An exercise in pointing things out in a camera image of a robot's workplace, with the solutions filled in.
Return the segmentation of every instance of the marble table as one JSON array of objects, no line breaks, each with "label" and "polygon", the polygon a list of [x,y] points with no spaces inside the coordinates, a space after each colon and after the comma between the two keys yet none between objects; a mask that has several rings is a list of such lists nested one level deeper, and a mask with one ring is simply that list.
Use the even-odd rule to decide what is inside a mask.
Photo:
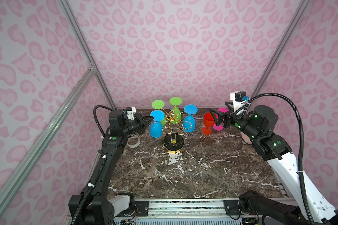
[{"label": "marble table", "polygon": [[[149,115],[152,110],[137,110]],[[136,148],[125,147],[111,179],[108,199],[119,192],[140,198],[236,198],[255,190],[268,198],[283,197],[268,163],[244,145],[233,126],[210,135],[201,133],[208,109],[194,114],[196,129],[185,135],[177,158],[170,157],[161,138],[140,136]]]}]

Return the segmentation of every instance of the wire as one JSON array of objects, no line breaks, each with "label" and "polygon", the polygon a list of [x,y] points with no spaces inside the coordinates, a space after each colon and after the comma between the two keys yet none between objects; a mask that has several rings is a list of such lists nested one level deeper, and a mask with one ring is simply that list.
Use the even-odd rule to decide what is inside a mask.
[{"label": "wire", "polygon": [[231,215],[229,215],[229,217],[232,218],[233,220],[238,220],[238,219],[240,218],[240,214],[239,214],[239,216],[238,216],[237,218],[235,218],[235,219],[234,219]]},{"label": "wire", "polygon": [[103,129],[101,128],[100,123],[99,123],[98,118],[97,118],[97,108],[104,108],[104,109],[108,109],[110,111],[114,111],[114,110],[109,108],[109,107],[102,106],[102,105],[98,105],[98,106],[94,107],[93,114],[94,114],[95,123],[98,125],[98,128],[99,128],[100,132],[102,133],[103,137],[105,137],[105,133],[104,133]]},{"label": "wire", "polygon": [[268,215],[263,215],[262,216],[262,225],[265,225],[264,219],[265,219],[266,216],[268,216]]},{"label": "wire", "polygon": [[[102,150],[98,150],[98,152],[100,153],[100,155],[103,157],[104,155],[104,152]],[[90,183],[92,184],[96,184],[96,182],[98,181],[99,177],[100,177],[100,174],[101,172],[103,171],[103,168],[104,168],[104,165],[105,165],[105,162],[106,162],[106,158],[102,158],[102,162],[101,162],[101,165],[99,167],[99,170],[98,172],[96,173],[95,177],[93,178],[92,181],[90,181]],[[94,189],[93,186],[90,186],[88,187],[86,193],[84,194],[83,198],[81,199],[79,205],[78,205],[78,208],[76,209],[73,217],[72,217],[72,220],[71,220],[71,225],[76,225],[78,223],[78,216],[79,214],[81,213],[81,211],[84,209],[85,207],[85,204],[86,204],[86,201],[88,200],[88,197],[91,193],[91,191]]]},{"label": "wire", "polygon": [[256,213],[257,213],[257,216],[258,216],[258,223],[259,223],[259,214],[258,214],[258,211],[256,211]]},{"label": "wire", "polygon": [[306,189],[305,189],[305,183],[304,183],[304,173],[303,173],[303,152],[304,152],[304,132],[303,132],[303,124],[302,124],[302,119],[301,116],[299,114],[299,111],[297,109],[297,107],[295,106],[295,104],[286,96],[282,95],[282,94],[278,94],[278,93],[263,93],[263,94],[259,94],[253,98],[251,98],[247,104],[239,107],[235,112],[234,112],[234,117],[235,119],[241,119],[243,118],[243,116],[245,115],[246,110],[248,109],[248,106],[250,105],[250,103],[252,103],[255,99],[260,98],[260,97],[264,97],[264,96],[276,96],[276,97],[280,97],[282,99],[284,99],[285,101],[287,101],[289,103],[289,105],[292,107],[292,109],[294,110],[294,113],[297,117],[297,122],[298,122],[298,129],[299,129],[299,152],[298,152],[298,176],[299,176],[299,185],[300,185],[300,189],[301,189],[301,194],[302,194],[302,200],[303,200],[303,205],[304,205],[304,210],[306,212],[308,221],[311,225],[314,225],[314,220],[309,208],[309,204],[308,204],[308,199],[307,199],[307,193],[306,193]]},{"label": "wire", "polygon": [[257,223],[256,212],[253,210],[254,222]]},{"label": "wire", "polygon": [[129,219],[128,221],[131,221],[132,219],[134,219],[137,216],[139,209],[135,208],[135,211],[136,211],[135,215],[131,219]]}]

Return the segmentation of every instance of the white bracket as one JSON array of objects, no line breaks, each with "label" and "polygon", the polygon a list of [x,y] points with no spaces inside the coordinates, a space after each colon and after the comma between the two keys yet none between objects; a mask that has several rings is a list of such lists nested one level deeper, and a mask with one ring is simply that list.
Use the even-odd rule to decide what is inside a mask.
[{"label": "white bracket", "polygon": [[[233,101],[233,108],[234,108],[234,112],[239,109],[241,106],[245,105],[247,101],[235,101],[235,93],[237,92],[232,92],[230,93],[230,100]],[[242,143],[243,144],[252,144],[252,142],[250,141],[249,137],[247,135],[245,135],[243,132],[240,131],[240,135],[243,138]]]},{"label": "white bracket", "polygon": [[128,119],[130,120],[134,120],[134,114],[137,113],[135,107],[131,108],[131,111],[126,111],[126,116],[128,117]]},{"label": "white bracket", "polygon": [[114,206],[114,217],[116,217],[119,213],[129,208],[130,196],[118,195],[109,199],[109,202]]}]

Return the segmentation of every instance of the pink leopard print wall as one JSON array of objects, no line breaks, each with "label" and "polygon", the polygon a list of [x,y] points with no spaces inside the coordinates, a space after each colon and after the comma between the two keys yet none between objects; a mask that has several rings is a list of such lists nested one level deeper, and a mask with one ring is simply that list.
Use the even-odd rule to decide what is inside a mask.
[{"label": "pink leopard print wall", "polygon": [[69,0],[117,107],[223,106],[257,84],[299,0]]},{"label": "pink leopard print wall", "polygon": [[[107,100],[93,78],[2,216],[0,225],[64,224],[69,199],[83,189],[100,148],[101,133],[93,117],[96,105],[107,105]],[[103,128],[108,126],[108,112],[97,110]]]},{"label": "pink leopard print wall", "polygon": [[[338,0],[314,1],[261,92],[279,92],[297,105],[304,127],[304,170],[338,208]],[[297,122],[278,98],[257,100],[279,115],[275,132],[298,154]]]},{"label": "pink leopard print wall", "polygon": [[0,189],[87,69],[55,0],[0,0]]}]

